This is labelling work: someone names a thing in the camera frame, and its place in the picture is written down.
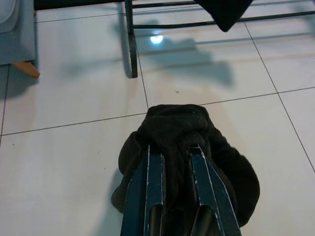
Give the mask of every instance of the metal frame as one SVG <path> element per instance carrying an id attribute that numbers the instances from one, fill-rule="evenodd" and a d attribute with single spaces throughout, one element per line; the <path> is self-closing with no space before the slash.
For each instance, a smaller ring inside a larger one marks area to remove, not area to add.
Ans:
<path id="1" fill-rule="evenodd" d="M 168 24 L 168 25 L 135 25 L 133 24 L 133 12 L 132 12 L 133 9 L 148 8 L 148 7 L 181 6 L 181 5 L 198 5 L 198 4 L 195 1 L 133 4 L 132 0 L 125 0 L 128 42 L 129 42 L 130 62 L 131 62 L 131 76 L 133 78 L 138 77 L 137 51 L 136 51 L 136 40 L 135 40 L 134 29 L 176 29 L 176 28 L 195 27 L 195 26 L 209 26 L 209 25 L 216 24 L 214 21 L 186 23 L 186 24 Z M 256 16 L 256 17 L 241 18 L 237 22 L 270 20 L 270 19 L 286 18 L 286 17 L 307 16 L 307 15 L 314 15 L 314 14 L 315 14 L 315 11 L 305 11 L 305 12 L 296 12 L 296 13 L 287 13 L 287 14 L 278 14 L 278 15 L 269 15 L 269 16 Z"/>
<path id="2" fill-rule="evenodd" d="M 183 208 L 176 216 L 185 221 L 166 223 L 164 156 L 151 144 L 128 186 L 121 236 L 241 236 L 220 176 L 200 146 L 189 147 L 188 153 L 180 191 Z"/>

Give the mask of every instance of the hanging black cloth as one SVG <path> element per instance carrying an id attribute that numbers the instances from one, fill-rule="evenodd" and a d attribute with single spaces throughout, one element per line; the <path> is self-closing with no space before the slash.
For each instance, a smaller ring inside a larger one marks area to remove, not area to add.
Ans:
<path id="1" fill-rule="evenodd" d="M 239 225 L 248 222 L 260 193 L 257 176 L 248 160 L 214 127 L 207 110 L 197 105 L 158 105 L 148 110 L 120 152 L 119 170 L 124 177 L 112 195 L 115 208 L 124 211 L 128 184 L 150 143 L 165 157 L 167 209 L 180 202 L 187 148 L 199 144 L 227 188 Z"/>
<path id="2" fill-rule="evenodd" d="M 227 32 L 244 14 L 252 0 L 194 0 L 210 13 L 219 28 Z"/>

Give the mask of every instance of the rack leg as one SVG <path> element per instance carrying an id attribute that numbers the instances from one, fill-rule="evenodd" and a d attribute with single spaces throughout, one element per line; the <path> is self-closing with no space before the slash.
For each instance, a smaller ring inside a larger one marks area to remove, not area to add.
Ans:
<path id="1" fill-rule="evenodd" d="M 126 7 L 126 19 L 128 29 L 128 42 L 130 51 L 130 62 L 131 62 L 131 76 L 133 78 L 138 77 L 137 68 L 137 51 L 136 51 L 136 38 L 133 29 L 133 15 L 132 15 L 132 0 L 125 0 Z"/>

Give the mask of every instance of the black towel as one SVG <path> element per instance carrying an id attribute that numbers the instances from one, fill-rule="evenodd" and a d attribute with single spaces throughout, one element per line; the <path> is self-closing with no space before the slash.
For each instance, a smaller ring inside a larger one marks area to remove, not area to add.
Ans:
<path id="1" fill-rule="evenodd" d="M 195 0 L 210 13 L 219 28 L 227 32 L 244 14 L 252 0 Z"/>
<path id="2" fill-rule="evenodd" d="M 120 212 L 124 211 L 128 184 L 152 142 L 165 156 L 167 209 L 180 198 L 187 148 L 199 144 L 228 190 L 239 225 L 248 222 L 260 193 L 257 176 L 248 160 L 214 127 L 206 109 L 197 105 L 151 107 L 139 129 L 131 133 L 119 155 L 124 177 L 112 195 L 112 204 Z"/>

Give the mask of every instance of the wooden chair leg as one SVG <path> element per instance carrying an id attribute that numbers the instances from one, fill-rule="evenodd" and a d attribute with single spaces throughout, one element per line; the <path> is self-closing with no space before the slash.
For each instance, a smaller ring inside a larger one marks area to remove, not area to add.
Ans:
<path id="1" fill-rule="evenodd" d="M 13 65 L 34 78 L 40 76 L 38 70 L 30 62 L 20 61 L 13 63 Z"/>

